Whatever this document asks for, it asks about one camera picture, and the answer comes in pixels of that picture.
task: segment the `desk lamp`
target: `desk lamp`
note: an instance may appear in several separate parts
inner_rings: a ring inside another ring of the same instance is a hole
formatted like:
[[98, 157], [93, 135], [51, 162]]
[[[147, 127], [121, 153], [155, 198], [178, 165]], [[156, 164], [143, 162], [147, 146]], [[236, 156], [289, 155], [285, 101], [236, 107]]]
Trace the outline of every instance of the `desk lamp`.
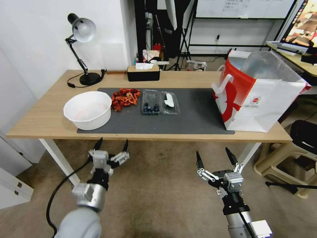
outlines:
[[87, 66], [81, 59], [79, 59], [78, 55], [72, 47], [72, 44], [76, 41], [83, 43], [91, 41], [96, 34], [96, 25], [95, 23], [93, 23], [93, 21], [86, 18], [79, 18], [74, 13], [69, 14], [67, 19], [72, 25], [73, 34], [70, 37], [66, 38], [65, 41], [75, 55], [79, 65], [84, 70], [84, 75], [80, 77], [79, 81], [81, 84], [87, 86], [99, 83], [102, 80], [103, 75], [100, 76], [97, 73], [88, 73]]

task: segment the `lamp shade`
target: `lamp shade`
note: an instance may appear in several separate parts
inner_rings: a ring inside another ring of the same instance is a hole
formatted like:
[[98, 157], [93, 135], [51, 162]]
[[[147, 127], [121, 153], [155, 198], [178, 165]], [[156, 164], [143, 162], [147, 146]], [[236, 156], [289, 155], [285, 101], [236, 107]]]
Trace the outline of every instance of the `lamp shade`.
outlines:
[[79, 18], [76, 14], [68, 15], [68, 21], [72, 25], [75, 39], [79, 42], [91, 41], [96, 34], [96, 25], [93, 21], [86, 18]]

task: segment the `computer screen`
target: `computer screen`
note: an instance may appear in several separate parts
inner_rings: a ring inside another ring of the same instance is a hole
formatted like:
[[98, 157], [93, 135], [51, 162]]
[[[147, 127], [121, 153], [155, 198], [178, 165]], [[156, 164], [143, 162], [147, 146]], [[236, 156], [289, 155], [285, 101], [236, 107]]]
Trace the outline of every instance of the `computer screen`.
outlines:
[[317, 47], [317, 0], [304, 0], [281, 42]]

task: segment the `table leg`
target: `table leg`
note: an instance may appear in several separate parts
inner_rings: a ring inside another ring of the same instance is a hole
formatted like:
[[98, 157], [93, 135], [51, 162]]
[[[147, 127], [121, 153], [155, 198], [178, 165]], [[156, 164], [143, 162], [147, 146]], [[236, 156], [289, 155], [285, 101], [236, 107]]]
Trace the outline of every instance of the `table leg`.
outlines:
[[260, 145], [260, 142], [248, 143], [239, 156], [238, 162], [246, 165]]
[[[72, 167], [70, 166], [70, 164], [65, 159], [62, 152], [57, 147], [56, 143], [52, 139], [39, 139], [39, 140], [66, 175], [69, 175], [74, 171]], [[80, 179], [78, 178], [77, 174], [73, 174], [69, 178], [69, 180], [72, 182], [73, 185], [77, 185], [80, 182]]]

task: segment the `white plastic bowl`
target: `white plastic bowl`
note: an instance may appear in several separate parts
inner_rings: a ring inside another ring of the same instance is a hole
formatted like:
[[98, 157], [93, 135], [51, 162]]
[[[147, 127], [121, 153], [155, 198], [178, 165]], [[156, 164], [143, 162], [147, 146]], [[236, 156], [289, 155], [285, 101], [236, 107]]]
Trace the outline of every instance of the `white plastic bowl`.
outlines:
[[111, 98], [108, 94], [91, 91], [78, 94], [64, 106], [64, 116], [82, 130], [94, 130], [111, 117]]

